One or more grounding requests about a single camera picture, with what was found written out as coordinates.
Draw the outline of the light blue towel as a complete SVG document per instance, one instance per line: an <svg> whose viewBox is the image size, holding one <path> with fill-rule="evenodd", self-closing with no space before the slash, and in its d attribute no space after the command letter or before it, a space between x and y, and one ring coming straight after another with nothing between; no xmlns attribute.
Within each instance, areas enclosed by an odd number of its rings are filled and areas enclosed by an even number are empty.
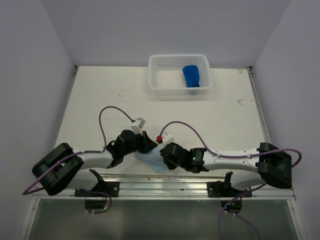
<svg viewBox="0 0 320 240"><path fill-rule="evenodd" d="M157 174L165 174L168 167L164 163L162 156L160 155L160 147L157 146L148 153L141 153L136 151L134 157L151 168Z"/></svg>

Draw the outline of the dark blue towel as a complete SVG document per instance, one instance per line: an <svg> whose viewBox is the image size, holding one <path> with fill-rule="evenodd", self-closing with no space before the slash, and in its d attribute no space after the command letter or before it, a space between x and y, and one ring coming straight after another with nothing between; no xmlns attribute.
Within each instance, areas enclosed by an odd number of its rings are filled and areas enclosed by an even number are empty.
<svg viewBox="0 0 320 240"><path fill-rule="evenodd" d="M187 65L183 67L182 73L183 73L187 88L200 87L200 72L196 65Z"/></svg>

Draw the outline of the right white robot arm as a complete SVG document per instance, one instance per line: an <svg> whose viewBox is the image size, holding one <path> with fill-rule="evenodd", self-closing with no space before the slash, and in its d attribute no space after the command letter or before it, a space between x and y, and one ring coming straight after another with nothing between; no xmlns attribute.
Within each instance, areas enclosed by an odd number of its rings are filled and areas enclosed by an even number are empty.
<svg viewBox="0 0 320 240"><path fill-rule="evenodd" d="M264 184L278 189L292 187L292 157L270 143L260 143L243 157L210 153L205 148L187 150L177 143L168 143L159 152L169 170L179 167L194 174L228 170L223 181L207 183L209 197L251 196L252 187Z"/></svg>

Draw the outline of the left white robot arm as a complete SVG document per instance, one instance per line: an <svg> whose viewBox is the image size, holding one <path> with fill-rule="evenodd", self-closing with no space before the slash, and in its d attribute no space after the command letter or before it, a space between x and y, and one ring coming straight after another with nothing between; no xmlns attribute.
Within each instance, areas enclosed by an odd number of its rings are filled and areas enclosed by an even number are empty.
<svg viewBox="0 0 320 240"><path fill-rule="evenodd" d="M111 169L122 163L125 156L136 152L148 154L157 146L146 131L135 133L126 129L102 151L75 151L68 143L61 143L37 162L31 172L36 183L54 196L67 189L80 171L93 174L94 168Z"/></svg>

